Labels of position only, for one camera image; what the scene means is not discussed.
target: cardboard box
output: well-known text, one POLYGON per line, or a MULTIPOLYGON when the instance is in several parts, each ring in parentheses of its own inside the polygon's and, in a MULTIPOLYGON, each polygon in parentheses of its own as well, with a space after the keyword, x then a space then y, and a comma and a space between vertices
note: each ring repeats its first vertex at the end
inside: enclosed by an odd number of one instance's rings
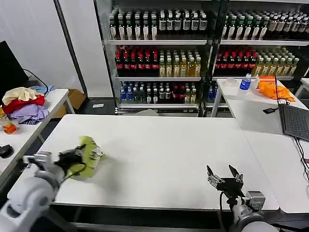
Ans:
MULTIPOLYGON (((69 89, 69 100, 75 110, 81 107, 82 103, 86 99, 86 96, 77 89, 69 89)), ((62 118, 67 114, 65 105, 62 105, 59 110, 55 113, 53 118, 62 118)))

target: pile of clothes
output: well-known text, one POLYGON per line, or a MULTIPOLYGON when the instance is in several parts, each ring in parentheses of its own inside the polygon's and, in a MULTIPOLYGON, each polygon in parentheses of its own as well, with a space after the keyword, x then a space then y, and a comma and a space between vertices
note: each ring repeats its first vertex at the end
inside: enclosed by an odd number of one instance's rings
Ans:
POLYGON ((53 87, 19 87, 7 91, 2 98, 2 109, 9 118, 17 119, 19 124, 35 125, 43 121, 48 110, 43 106, 44 93, 53 90, 53 87))

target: red cloth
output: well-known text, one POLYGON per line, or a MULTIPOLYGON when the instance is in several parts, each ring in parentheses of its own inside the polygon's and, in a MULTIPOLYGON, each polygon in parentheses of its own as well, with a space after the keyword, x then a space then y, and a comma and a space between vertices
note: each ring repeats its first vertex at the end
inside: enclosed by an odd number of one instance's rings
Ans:
POLYGON ((19 110, 23 108, 25 105, 28 105, 28 104, 43 105, 44 102, 45 102, 45 98, 42 95, 37 95, 37 99, 35 100, 30 99, 29 101, 20 101, 16 98, 13 101, 11 101, 10 104, 8 105, 3 104, 2 109, 4 110, 6 114, 10 114, 14 112, 15 110, 19 110))

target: white wall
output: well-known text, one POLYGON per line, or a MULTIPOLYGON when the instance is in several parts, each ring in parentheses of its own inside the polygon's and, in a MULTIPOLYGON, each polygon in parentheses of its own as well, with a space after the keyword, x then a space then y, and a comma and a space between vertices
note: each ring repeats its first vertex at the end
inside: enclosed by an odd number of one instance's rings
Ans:
POLYGON ((60 0, 89 97, 112 97, 93 0, 60 0))
POLYGON ((52 0, 1 0, 0 41, 48 85, 82 91, 52 0))

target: white table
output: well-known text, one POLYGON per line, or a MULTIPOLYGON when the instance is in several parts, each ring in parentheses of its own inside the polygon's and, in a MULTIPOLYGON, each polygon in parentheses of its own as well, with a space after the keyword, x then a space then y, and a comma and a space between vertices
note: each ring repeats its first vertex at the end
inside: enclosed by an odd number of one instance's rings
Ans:
POLYGON ((27 151, 33 141, 40 137, 41 131, 45 128, 50 119, 58 111, 63 103, 66 103, 68 111, 74 114, 74 109, 68 97, 68 89, 55 89, 49 92, 46 96, 44 106, 48 109, 49 115, 44 121, 37 125, 19 125, 17 121, 14 124, 17 126, 18 131, 14 134, 5 134, 0 132, 0 145, 9 144, 13 147, 14 153, 6 159, 0 158, 0 185, 9 176, 13 168, 16 166, 17 161, 27 151))
MULTIPOLYGON (((59 152, 79 144, 81 135, 93 137, 107 157, 94 177, 63 183, 56 204, 219 209, 220 192, 207 181, 206 165, 232 177, 231 164, 244 174, 244 193, 260 190, 265 210, 279 208, 233 118, 66 115, 40 150, 51 151, 57 160, 59 152)), ((24 170, 17 183, 35 171, 34 165, 24 170)))
MULTIPOLYGON (((239 98, 236 95, 241 80, 236 88, 225 87, 224 81, 217 80, 218 89, 244 131, 280 208, 286 213, 308 213, 308 183, 303 177, 304 168, 294 140, 283 135, 278 110, 268 115, 262 111, 277 108, 277 100, 269 99, 252 88, 245 99, 239 98)), ((306 109, 297 98, 295 100, 291 105, 306 109)), ((305 157, 309 158, 309 144, 301 144, 305 157)))
POLYGON ((295 93, 295 96, 298 98, 300 93, 303 91, 303 89, 306 89, 309 91, 309 78, 301 78, 301 86, 298 88, 298 90, 295 93))

